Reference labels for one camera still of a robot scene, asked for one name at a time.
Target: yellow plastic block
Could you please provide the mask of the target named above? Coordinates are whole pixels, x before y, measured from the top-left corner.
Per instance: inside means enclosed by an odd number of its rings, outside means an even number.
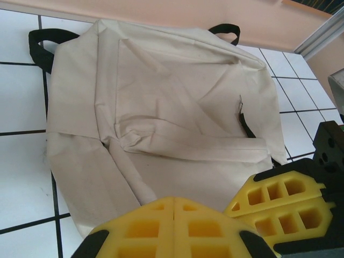
[[[323,237],[332,220],[322,197],[244,215],[237,219],[256,228],[273,250],[276,243]]]
[[[172,258],[174,198],[159,199],[96,227],[108,230],[97,258]]]
[[[251,258],[250,226],[184,198],[167,197],[96,227],[108,230],[97,258]]]
[[[251,176],[230,202],[225,214],[236,218],[321,196],[324,184],[296,171],[255,182]]]
[[[175,258],[251,258],[239,232],[251,227],[184,198],[175,198]]]

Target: wall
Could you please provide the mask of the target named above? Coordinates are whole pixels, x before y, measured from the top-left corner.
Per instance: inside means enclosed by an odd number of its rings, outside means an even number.
[[[241,44],[293,51],[326,18],[281,0],[0,0],[80,16],[166,26],[241,27]]]
[[[334,102],[327,77],[344,68],[344,33],[310,58],[307,63]]]

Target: black handle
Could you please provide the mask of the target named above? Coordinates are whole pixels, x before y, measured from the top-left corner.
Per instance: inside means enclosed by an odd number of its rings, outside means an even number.
[[[44,40],[49,40],[57,44],[61,44],[78,37],[79,35],[74,32],[61,30],[59,28],[45,28],[43,30],[31,31],[28,34],[30,56],[38,67],[51,74],[54,54],[45,50],[41,45],[39,45],[39,43]]]
[[[239,38],[240,38],[240,28],[239,26],[236,26],[234,24],[228,24],[228,23],[223,23],[219,24],[213,28],[210,28],[209,31],[213,34],[218,34],[218,33],[234,33],[236,35],[236,39],[234,39],[231,44],[232,45],[237,45],[239,43]]]

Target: metal frame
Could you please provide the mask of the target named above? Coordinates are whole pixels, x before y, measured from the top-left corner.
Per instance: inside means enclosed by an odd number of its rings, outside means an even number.
[[[344,6],[301,43],[294,52],[301,54],[305,60],[308,60],[343,32]]]

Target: beige canvas bag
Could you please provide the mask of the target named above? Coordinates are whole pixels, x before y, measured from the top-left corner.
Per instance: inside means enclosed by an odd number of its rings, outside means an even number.
[[[47,153],[83,236],[165,196],[222,211],[271,157],[286,162],[266,65],[210,31],[99,20],[80,37],[50,32],[74,38],[52,56]]]

